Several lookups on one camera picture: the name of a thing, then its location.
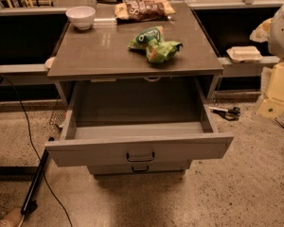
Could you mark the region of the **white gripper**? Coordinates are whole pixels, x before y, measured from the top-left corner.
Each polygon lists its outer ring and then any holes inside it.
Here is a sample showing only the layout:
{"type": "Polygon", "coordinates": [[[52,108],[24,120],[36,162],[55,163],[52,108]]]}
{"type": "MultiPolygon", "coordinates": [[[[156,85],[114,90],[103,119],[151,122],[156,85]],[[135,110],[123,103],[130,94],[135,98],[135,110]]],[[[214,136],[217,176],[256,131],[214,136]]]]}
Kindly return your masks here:
{"type": "MultiPolygon", "coordinates": [[[[272,19],[266,19],[252,31],[249,39],[257,43],[268,41],[272,19]]],[[[272,70],[265,101],[269,104],[284,106],[284,61],[276,64],[272,70]]]]}

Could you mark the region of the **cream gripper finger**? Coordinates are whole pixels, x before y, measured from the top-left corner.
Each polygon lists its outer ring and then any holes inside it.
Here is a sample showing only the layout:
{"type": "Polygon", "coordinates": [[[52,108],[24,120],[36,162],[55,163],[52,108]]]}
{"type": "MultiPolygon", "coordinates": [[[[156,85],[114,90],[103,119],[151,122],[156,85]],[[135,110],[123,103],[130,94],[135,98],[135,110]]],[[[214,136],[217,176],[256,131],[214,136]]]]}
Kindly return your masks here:
{"type": "Polygon", "coordinates": [[[275,119],[284,113],[284,103],[272,98],[260,98],[257,102],[256,114],[275,119]]]}

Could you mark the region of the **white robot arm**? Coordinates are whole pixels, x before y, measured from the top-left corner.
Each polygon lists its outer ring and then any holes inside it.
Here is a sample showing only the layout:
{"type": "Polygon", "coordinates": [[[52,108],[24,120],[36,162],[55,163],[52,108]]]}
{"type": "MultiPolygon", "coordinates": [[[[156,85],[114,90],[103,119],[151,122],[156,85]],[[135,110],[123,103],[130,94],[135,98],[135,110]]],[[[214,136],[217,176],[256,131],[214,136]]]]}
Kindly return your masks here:
{"type": "Polygon", "coordinates": [[[280,58],[272,70],[263,69],[262,96],[257,114],[276,118],[284,112],[284,4],[274,17],[262,22],[250,35],[254,42],[267,42],[269,52],[280,58]]]}

